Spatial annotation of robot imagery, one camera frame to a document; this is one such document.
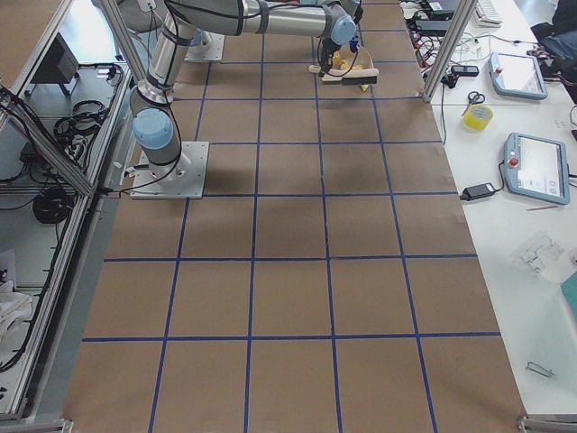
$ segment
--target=yellow tape roll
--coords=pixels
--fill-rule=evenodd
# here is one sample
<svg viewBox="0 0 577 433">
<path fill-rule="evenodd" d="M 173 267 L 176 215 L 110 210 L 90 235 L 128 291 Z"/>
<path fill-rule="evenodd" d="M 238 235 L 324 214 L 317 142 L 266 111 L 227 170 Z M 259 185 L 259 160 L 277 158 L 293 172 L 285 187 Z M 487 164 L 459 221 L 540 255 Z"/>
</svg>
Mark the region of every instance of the yellow tape roll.
<svg viewBox="0 0 577 433">
<path fill-rule="evenodd" d="M 492 118 L 493 110 L 483 104 L 475 104 L 467 108 L 463 116 L 463 121 L 470 128 L 482 131 L 487 127 Z"/>
</svg>

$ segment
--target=white keyboard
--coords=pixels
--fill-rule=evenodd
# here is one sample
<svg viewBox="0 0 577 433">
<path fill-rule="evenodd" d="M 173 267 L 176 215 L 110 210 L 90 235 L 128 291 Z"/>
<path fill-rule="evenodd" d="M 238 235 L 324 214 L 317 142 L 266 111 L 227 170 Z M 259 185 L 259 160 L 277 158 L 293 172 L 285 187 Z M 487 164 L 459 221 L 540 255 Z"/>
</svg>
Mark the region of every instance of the white keyboard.
<svg viewBox="0 0 577 433">
<path fill-rule="evenodd" d="M 503 23 L 491 0 L 478 0 L 474 15 L 480 27 L 500 27 Z"/>
</svg>

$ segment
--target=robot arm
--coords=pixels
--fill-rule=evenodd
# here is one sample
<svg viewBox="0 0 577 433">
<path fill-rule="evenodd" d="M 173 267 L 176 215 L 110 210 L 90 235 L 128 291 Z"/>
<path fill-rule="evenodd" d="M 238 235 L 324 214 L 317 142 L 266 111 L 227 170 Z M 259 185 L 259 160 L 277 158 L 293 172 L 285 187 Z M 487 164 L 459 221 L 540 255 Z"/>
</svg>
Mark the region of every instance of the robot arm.
<svg viewBox="0 0 577 433">
<path fill-rule="evenodd" d="M 362 10 L 359 3 L 165 0 L 169 13 L 147 77 L 138 83 L 131 97 L 134 134 L 149 159 L 152 175 L 164 180 L 177 176 L 180 170 L 180 142 L 173 130 L 169 105 L 180 66 L 199 29 L 227 35 L 253 32 L 320 37 L 322 73 L 332 67 L 333 53 L 354 37 Z"/>
</svg>

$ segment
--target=scissors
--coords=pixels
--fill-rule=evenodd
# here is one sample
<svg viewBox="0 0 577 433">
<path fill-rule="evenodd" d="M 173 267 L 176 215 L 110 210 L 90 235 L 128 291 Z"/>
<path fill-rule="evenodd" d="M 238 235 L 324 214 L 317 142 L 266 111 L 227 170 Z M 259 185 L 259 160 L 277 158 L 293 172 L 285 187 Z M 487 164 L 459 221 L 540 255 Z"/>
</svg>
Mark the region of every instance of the scissors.
<svg viewBox="0 0 577 433">
<path fill-rule="evenodd" d="M 463 111 L 461 117 L 465 115 L 470 106 L 474 106 L 476 104 L 482 104 L 483 102 L 485 102 L 485 96 L 477 91 L 473 91 L 469 95 L 467 95 L 467 99 L 469 100 L 469 104 L 465 108 L 465 111 Z"/>
</svg>

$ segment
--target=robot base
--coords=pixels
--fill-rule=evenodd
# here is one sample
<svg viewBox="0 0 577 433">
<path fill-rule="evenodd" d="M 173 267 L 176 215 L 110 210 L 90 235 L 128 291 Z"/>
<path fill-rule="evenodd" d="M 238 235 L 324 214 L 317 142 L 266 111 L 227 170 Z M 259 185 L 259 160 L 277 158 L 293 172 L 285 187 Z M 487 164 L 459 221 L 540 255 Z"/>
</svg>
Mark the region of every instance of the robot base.
<svg viewBox="0 0 577 433">
<path fill-rule="evenodd" d="M 206 49 L 206 51 L 195 51 L 194 48 L 189 48 L 187 55 L 184 58 L 185 63 L 197 63 L 205 61 L 220 61 L 223 59 L 224 52 L 224 35 L 211 33 L 213 40 Z"/>
<path fill-rule="evenodd" d="M 208 142 L 182 142 L 182 157 L 179 169 L 183 174 L 175 180 L 161 180 L 144 187 L 143 185 L 155 181 L 148 170 L 137 171 L 131 192 L 134 199 L 166 199 L 166 198 L 202 198 L 205 187 L 206 163 L 208 162 Z M 144 152 L 139 164 L 148 164 Z"/>
</svg>

